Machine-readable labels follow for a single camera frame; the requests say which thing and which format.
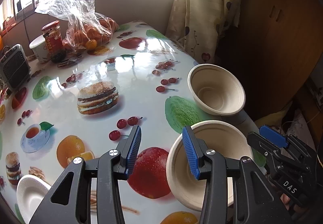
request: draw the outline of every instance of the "green fruit print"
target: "green fruit print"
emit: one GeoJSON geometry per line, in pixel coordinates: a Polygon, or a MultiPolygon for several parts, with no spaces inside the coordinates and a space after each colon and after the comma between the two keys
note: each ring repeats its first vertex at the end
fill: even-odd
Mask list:
{"type": "Polygon", "coordinates": [[[50,81],[49,76],[42,77],[33,90],[33,99],[39,99],[43,96],[48,96],[50,90],[50,81]]]}
{"type": "Polygon", "coordinates": [[[254,156],[254,162],[258,167],[263,167],[266,164],[267,159],[261,155],[257,150],[251,148],[252,154],[254,156]]]}
{"type": "Polygon", "coordinates": [[[168,39],[162,33],[159,33],[158,31],[152,29],[146,31],[146,36],[149,38],[168,39]]]}
{"type": "Polygon", "coordinates": [[[130,28],[130,25],[128,24],[123,24],[119,26],[119,29],[117,31],[125,31],[130,28]]]}
{"type": "Polygon", "coordinates": [[[165,115],[168,124],[179,134],[184,126],[212,119],[212,116],[199,109],[194,101],[178,96],[166,99],[165,115]]]}
{"type": "Polygon", "coordinates": [[[20,213],[18,204],[15,204],[15,210],[16,210],[17,218],[19,219],[20,223],[25,224],[24,219],[23,219],[23,217],[22,217],[22,215],[20,213]]]}

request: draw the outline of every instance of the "beige paper bowl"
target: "beige paper bowl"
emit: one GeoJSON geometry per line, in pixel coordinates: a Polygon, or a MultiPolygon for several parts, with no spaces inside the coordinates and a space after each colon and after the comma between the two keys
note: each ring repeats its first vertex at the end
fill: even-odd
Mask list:
{"type": "MultiPolygon", "coordinates": [[[[207,120],[192,126],[195,136],[203,139],[208,146],[225,157],[240,159],[248,156],[253,159],[245,136],[234,126],[217,120],[207,120]]],[[[166,163],[168,185],[174,196],[186,207],[202,210],[205,180],[196,180],[190,171],[182,135],[176,139],[166,163]]],[[[228,206],[233,204],[232,178],[228,177],[228,206]]]]}
{"type": "Polygon", "coordinates": [[[238,79],[216,65],[195,66],[188,74],[187,84],[196,104],[206,113],[232,116],[245,104],[245,93],[238,79]]]}

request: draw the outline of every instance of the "paper bowl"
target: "paper bowl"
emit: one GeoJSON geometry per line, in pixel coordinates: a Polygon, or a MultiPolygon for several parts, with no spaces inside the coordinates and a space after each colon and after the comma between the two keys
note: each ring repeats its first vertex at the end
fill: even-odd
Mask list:
{"type": "Polygon", "coordinates": [[[224,68],[197,65],[187,77],[194,101],[206,113],[232,116],[243,109],[245,93],[238,79],[224,68]]]}
{"type": "Polygon", "coordinates": [[[34,175],[25,175],[20,179],[17,186],[17,204],[26,224],[30,222],[50,188],[50,185],[34,175]]]}
{"type": "MultiPolygon", "coordinates": [[[[253,159],[245,136],[234,126],[217,120],[208,120],[192,126],[195,136],[203,139],[208,148],[220,152],[225,157],[253,159]]],[[[206,181],[196,180],[190,171],[182,135],[176,139],[166,163],[168,185],[174,196],[186,207],[202,210],[206,181]]],[[[233,204],[232,178],[228,177],[228,206],[233,204]]]]}

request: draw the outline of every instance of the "plastic bag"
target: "plastic bag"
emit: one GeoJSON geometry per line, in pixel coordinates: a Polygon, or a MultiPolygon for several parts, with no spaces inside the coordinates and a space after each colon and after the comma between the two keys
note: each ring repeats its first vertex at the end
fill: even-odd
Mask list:
{"type": "Polygon", "coordinates": [[[95,12],[94,0],[49,0],[35,12],[68,21],[63,46],[71,49],[95,49],[108,43],[119,26],[109,17],[95,12]]]}

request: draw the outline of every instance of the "hamburger print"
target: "hamburger print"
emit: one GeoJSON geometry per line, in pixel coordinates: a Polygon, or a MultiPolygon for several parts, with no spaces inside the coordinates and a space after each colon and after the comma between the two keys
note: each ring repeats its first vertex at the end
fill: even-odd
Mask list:
{"type": "Polygon", "coordinates": [[[9,153],[5,158],[7,178],[12,185],[18,185],[21,178],[19,156],[16,152],[9,153]]]}
{"type": "Polygon", "coordinates": [[[118,90],[113,82],[98,82],[80,90],[78,109],[81,114],[93,115],[112,108],[118,101],[118,90]]]}

